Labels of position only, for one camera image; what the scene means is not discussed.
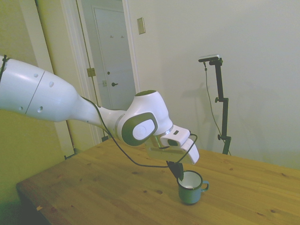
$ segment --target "wall plate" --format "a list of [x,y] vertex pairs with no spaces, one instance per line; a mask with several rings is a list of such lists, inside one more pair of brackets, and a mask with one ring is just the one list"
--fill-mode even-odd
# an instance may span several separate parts
[[137,27],[139,28],[139,34],[146,33],[145,23],[144,23],[144,18],[143,17],[137,19]]

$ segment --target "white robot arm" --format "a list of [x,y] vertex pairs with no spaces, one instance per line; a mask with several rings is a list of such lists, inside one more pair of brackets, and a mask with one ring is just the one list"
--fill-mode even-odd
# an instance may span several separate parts
[[0,109],[54,122],[80,120],[102,129],[106,126],[113,137],[128,145],[145,143],[152,158],[177,162],[191,148],[181,163],[194,164],[199,159],[190,132],[172,123],[157,91],[136,94],[127,111],[108,110],[82,98],[52,73],[3,56],[0,60]]

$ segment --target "wood grain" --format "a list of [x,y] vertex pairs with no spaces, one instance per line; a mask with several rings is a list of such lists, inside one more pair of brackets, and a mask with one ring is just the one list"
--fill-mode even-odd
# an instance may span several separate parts
[[[165,165],[143,146],[120,144],[138,163]],[[300,171],[200,150],[210,182],[194,205],[178,196],[169,169],[133,164],[112,140],[17,185],[53,225],[299,225]]]

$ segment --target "green enamel mug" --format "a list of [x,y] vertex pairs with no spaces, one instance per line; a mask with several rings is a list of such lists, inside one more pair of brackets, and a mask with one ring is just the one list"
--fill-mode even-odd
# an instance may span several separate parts
[[[177,178],[179,187],[179,197],[185,204],[194,204],[200,200],[201,193],[207,191],[210,184],[203,180],[202,176],[191,170],[183,172],[183,179]],[[205,189],[202,189],[202,184],[207,184]]]

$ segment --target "door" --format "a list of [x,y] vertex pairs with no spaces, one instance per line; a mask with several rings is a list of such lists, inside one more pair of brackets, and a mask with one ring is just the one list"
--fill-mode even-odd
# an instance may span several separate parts
[[127,110],[135,95],[135,83],[124,13],[99,8],[94,12],[106,75],[106,83],[100,85],[107,85],[112,109]]

